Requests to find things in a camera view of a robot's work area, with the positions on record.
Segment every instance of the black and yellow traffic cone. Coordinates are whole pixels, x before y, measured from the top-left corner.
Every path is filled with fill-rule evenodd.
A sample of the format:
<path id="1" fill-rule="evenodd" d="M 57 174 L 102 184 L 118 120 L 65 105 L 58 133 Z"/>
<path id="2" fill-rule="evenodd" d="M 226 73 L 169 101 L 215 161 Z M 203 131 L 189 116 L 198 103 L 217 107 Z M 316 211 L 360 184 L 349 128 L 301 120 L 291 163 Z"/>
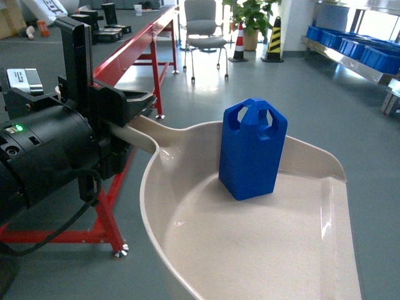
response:
<path id="1" fill-rule="evenodd" d="M 271 41 L 268 45 L 268 51 L 261 58 L 266 63 L 283 63 L 281 59 L 281 18 L 276 17 L 274 27 L 272 28 Z"/>

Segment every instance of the orange and white traffic cone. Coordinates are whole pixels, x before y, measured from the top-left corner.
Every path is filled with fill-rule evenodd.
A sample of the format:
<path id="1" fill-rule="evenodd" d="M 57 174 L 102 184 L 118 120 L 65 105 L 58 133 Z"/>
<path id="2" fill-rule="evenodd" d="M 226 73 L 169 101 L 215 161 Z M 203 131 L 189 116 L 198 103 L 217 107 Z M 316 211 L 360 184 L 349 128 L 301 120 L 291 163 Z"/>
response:
<path id="1" fill-rule="evenodd" d="M 235 45 L 235 52 L 233 57 L 230 57 L 229 60 L 233 63 L 238 63 L 241 61 L 248 61 L 247 58 L 244 57 L 244 46 L 243 46 L 243 25 L 239 24 L 239 32 L 237 34 L 237 40 Z"/>

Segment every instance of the cardboard box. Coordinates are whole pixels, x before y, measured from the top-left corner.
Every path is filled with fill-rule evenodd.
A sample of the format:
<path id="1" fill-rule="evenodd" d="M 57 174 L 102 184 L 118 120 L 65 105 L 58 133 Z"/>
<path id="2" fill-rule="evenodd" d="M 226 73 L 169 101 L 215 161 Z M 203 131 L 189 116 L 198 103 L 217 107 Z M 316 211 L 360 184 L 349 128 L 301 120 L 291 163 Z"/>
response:
<path id="1" fill-rule="evenodd" d="M 57 18 L 68 16 L 65 7 L 58 0 L 22 0 L 38 20 L 51 25 Z"/>
<path id="2" fill-rule="evenodd" d="M 0 0 L 0 39 L 15 36 L 26 28 L 17 0 Z"/>

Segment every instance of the blue plastic bottle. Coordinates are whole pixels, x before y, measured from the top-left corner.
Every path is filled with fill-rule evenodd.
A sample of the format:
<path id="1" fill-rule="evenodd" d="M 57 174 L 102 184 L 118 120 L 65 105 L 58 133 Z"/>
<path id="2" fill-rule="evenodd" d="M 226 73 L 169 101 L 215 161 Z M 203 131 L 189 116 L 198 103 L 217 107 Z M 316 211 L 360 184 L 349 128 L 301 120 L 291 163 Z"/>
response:
<path id="1" fill-rule="evenodd" d="M 225 110 L 219 180 L 236 200 L 274 191 L 287 128 L 288 120 L 263 99 L 247 99 Z"/>

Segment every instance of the red metal table frame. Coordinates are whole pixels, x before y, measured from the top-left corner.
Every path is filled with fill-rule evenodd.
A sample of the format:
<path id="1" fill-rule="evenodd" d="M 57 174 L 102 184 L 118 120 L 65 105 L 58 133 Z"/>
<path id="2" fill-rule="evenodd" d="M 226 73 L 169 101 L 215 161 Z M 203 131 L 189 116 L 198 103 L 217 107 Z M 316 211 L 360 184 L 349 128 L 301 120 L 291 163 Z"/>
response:
<path id="1" fill-rule="evenodd" d="M 160 15 L 154 22 L 148 24 L 132 39 L 124 43 L 117 51 L 109 56 L 100 66 L 94 70 L 94 77 L 108 85 L 114 86 L 123 74 L 132 65 L 151 65 L 154 77 L 153 94 L 157 97 L 154 108 L 158 115 L 163 115 L 161 105 L 161 84 L 170 64 L 176 69 L 176 47 L 174 40 L 174 16 L 176 7 L 172 7 Z M 161 31 L 169 31 L 172 36 L 172 62 L 158 62 L 156 37 Z M 150 54 L 143 52 L 150 46 Z M 137 60 L 151 60 L 151 62 L 136 62 Z M 158 66 L 164 66 L 159 76 Z M 113 207 L 124 182 L 125 175 L 134 156 L 135 149 L 129 157 L 125 170 L 115 175 L 111 187 L 106 194 L 104 189 L 98 197 L 99 204 L 95 207 L 97 219 L 89 231 L 64 231 L 55 237 L 51 243 L 109 243 L 112 246 L 115 257 L 126 250 L 124 240 L 116 224 Z M 38 243 L 52 233 L 52 231 L 20 231 L 7 230 L 8 224 L 0 227 L 0 241 L 4 243 Z"/>
<path id="2" fill-rule="evenodd" d="M 154 79 L 154 90 L 152 93 L 157 97 L 154 108 L 157 109 L 157 114 L 159 116 L 163 115 L 163 107 L 161 105 L 161 84 L 164 81 L 167 68 L 172 64 L 174 67 L 174 73 L 178 73 L 176 67 L 174 34 L 174 16 L 176 13 L 177 7 L 168 9 L 154 22 L 149 23 L 132 39 L 125 42 L 122 47 L 110 55 L 108 59 L 94 70 L 94 77 L 96 79 L 111 86 L 115 86 L 130 66 L 152 66 Z M 158 62 L 157 60 L 156 37 L 161 31 L 171 32 L 172 62 Z M 148 46 L 150 46 L 150 53 L 144 54 L 143 52 Z M 137 62 L 140 60 L 150 60 L 151 62 Z M 164 66 L 160 76 L 158 73 L 158 66 Z"/>

